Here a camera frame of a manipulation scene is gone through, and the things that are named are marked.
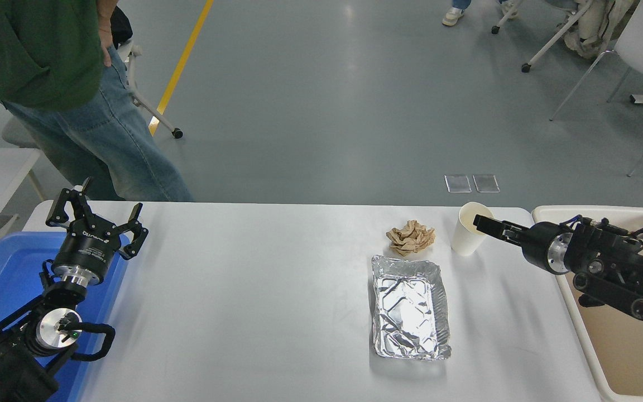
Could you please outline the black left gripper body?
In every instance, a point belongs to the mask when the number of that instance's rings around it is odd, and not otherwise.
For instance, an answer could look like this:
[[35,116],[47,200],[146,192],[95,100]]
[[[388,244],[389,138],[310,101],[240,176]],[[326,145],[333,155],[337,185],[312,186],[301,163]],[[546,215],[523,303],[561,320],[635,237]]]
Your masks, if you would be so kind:
[[97,224],[90,229],[84,222],[73,222],[52,264],[53,272],[62,274],[64,270],[81,267],[94,274],[106,274],[112,264],[115,251],[120,247],[120,237],[106,232],[110,228]]

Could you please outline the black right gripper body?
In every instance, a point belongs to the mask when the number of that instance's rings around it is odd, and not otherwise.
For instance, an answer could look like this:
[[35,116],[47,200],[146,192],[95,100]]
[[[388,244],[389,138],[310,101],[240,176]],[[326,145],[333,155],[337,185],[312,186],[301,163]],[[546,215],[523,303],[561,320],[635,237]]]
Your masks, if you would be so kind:
[[552,222],[538,222],[521,234],[521,251],[533,266],[556,274],[547,257],[552,242],[559,235],[559,226]]

